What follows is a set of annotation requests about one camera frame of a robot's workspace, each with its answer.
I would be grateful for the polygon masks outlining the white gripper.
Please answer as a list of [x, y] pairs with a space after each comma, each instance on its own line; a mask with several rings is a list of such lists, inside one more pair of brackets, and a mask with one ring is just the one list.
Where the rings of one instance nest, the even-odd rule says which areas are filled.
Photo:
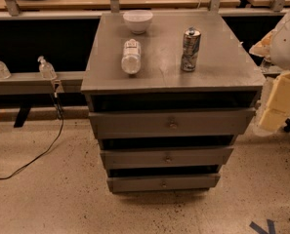
[[290, 117], [290, 71], [268, 78], [262, 89], [253, 133], [266, 137], [277, 132]]

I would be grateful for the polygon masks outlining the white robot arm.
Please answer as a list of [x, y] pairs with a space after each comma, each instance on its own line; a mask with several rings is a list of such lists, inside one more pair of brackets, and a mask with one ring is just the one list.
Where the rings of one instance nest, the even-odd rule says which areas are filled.
[[255, 133], [268, 136], [290, 117], [290, 9], [274, 29], [250, 48], [249, 53], [282, 70], [276, 78], [267, 79], [257, 110]]

